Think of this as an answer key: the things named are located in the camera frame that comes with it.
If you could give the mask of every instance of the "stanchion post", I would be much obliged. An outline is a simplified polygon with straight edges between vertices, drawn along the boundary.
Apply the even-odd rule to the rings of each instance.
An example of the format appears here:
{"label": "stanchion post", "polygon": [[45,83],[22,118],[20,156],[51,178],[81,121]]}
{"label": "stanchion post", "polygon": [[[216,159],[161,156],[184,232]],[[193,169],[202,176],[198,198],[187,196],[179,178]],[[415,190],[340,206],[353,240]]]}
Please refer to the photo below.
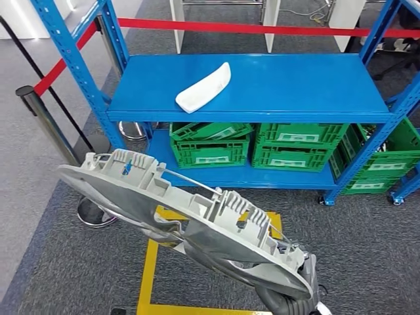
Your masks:
{"label": "stanchion post", "polygon": [[75,151],[33,87],[20,87],[16,90],[16,95],[19,96],[67,163],[80,166],[81,162]]}
{"label": "stanchion post", "polygon": [[102,17],[102,15],[100,14],[94,19],[94,23],[97,25],[97,28],[100,32],[102,40],[103,40],[105,49],[109,56],[112,68],[114,69],[114,71],[115,71],[115,74],[119,79],[121,79],[121,77],[122,76],[123,69],[121,69],[120,63],[118,62],[118,59],[116,56],[116,52],[113,48],[109,32],[103,22],[103,18]]}

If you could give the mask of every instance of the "white label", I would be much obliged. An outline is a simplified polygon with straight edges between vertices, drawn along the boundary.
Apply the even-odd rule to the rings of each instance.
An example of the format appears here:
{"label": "white label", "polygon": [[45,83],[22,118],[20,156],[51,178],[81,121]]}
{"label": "white label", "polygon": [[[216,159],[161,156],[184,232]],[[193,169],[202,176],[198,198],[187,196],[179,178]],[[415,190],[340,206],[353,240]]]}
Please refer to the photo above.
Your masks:
{"label": "white label", "polygon": [[306,161],[287,161],[286,159],[272,159],[271,166],[306,167]]}
{"label": "white label", "polygon": [[302,142],[318,142],[320,135],[300,135],[298,133],[281,133],[277,141],[302,141]]}
{"label": "white label", "polygon": [[210,136],[207,139],[213,139],[213,140],[219,140],[219,139],[222,139],[222,138],[225,138],[225,137],[228,137],[230,135],[233,135],[234,133],[235,133],[236,131],[235,130],[235,128],[233,127],[229,127],[229,128],[226,128],[225,130],[222,131],[219,131],[218,133],[215,133],[213,136]]}
{"label": "white label", "polygon": [[337,162],[336,161],[336,159],[331,158],[330,160],[330,162],[331,163],[331,166],[333,167],[333,170],[336,171],[336,173],[336,177],[339,177],[342,174],[342,172],[340,171],[340,169],[339,168],[339,165],[337,164]]}
{"label": "white label", "polygon": [[381,189],[384,186],[384,182],[376,184],[354,184],[351,189]]}
{"label": "white label", "polygon": [[228,156],[196,157],[195,164],[228,163]]}
{"label": "white label", "polygon": [[384,171],[384,170],[394,170],[394,169],[404,169],[406,163],[397,163],[397,164],[372,164],[368,171]]}
{"label": "white label", "polygon": [[347,149],[347,152],[348,152],[348,154],[350,155],[351,159],[353,159],[356,155],[356,151],[354,151],[354,149],[351,146],[351,143],[350,143],[347,135],[343,136],[343,143]]}

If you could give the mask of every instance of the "blue clip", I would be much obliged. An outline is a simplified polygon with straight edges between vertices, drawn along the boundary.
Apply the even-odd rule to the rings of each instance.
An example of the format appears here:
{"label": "blue clip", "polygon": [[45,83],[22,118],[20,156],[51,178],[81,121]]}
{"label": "blue clip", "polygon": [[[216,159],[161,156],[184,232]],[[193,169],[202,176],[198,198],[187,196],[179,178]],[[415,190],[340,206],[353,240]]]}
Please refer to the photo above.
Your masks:
{"label": "blue clip", "polygon": [[124,169],[122,170],[122,174],[123,175],[128,175],[128,173],[130,173],[130,171],[131,170],[131,160],[128,161],[128,163],[127,163]]}

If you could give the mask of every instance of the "black cable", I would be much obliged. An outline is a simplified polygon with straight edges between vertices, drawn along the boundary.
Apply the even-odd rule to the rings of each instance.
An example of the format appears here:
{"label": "black cable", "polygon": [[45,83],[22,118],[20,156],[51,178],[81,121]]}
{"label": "black cable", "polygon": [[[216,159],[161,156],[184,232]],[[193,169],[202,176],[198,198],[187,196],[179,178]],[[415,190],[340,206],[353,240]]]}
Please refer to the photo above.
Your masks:
{"label": "black cable", "polygon": [[[6,22],[2,16],[0,15],[0,23],[5,27],[6,32],[8,32],[10,37],[14,41],[15,45],[19,48],[19,50],[32,67],[32,69],[36,72],[36,74],[40,79],[44,79],[44,74],[38,67],[38,65],[31,57],[31,55],[23,46],[22,43],[14,34],[14,32]],[[72,115],[66,108],[66,106],[60,99],[60,97],[52,88],[49,87],[48,91],[53,95],[53,98],[64,112],[64,114],[73,125],[75,129],[78,133],[78,135],[84,142],[86,145],[92,152],[94,152],[93,146],[84,136],[83,131],[78,127],[78,125],[72,117]]]}
{"label": "black cable", "polygon": [[325,290],[326,295],[328,295],[328,290],[324,285],[318,284],[318,287],[322,287],[323,290]]}

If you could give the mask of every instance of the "red barrier tape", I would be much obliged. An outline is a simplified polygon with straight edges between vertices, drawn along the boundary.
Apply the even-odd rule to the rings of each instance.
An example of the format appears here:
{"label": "red barrier tape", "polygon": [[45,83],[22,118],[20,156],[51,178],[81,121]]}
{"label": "red barrier tape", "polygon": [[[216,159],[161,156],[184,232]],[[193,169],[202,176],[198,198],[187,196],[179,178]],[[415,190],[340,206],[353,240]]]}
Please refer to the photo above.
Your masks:
{"label": "red barrier tape", "polygon": [[[167,20],[149,20],[139,18],[118,18],[121,28],[144,28],[152,30],[184,30],[194,32],[222,32],[222,33],[247,33],[247,34],[278,34],[278,35],[308,35],[308,36],[367,36],[369,29],[357,28],[347,30],[344,28],[299,28],[296,26],[262,26],[252,24],[231,24],[213,22],[179,22]],[[96,25],[91,23],[78,42],[77,47],[81,49],[97,31]],[[385,37],[420,37],[420,30],[388,30]],[[60,74],[66,69],[63,59],[58,61],[44,79],[39,81],[34,90],[39,96],[53,84]]]}
{"label": "red barrier tape", "polygon": [[[357,28],[347,30],[344,28],[299,28],[296,26],[262,26],[252,24],[231,24],[213,22],[179,22],[167,20],[147,20],[138,18],[118,18],[121,28],[146,28],[153,30],[184,30],[195,32],[222,32],[222,33],[247,33],[247,34],[279,34],[279,35],[343,35],[343,36],[367,36],[369,29]],[[385,37],[420,37],[420,30],[388,30]]]}
{"label": "red barrier tape", "polygon": [[[94,33],[96,33],[97,27],[94,22],[92,22],[89,27],[84,31],[84,33],[77,42],[77,47],[78,49],[83,48],[88,40],[90,40]],[[59,75],[60,75],[66,65],[63,59],[60,59],[55,66],[53,67],[50,72],[48,72],[44,79],[38,82],[34,87],[34,90],[38,95],[41,96],[44,94],[46,90],[53,84]]]}

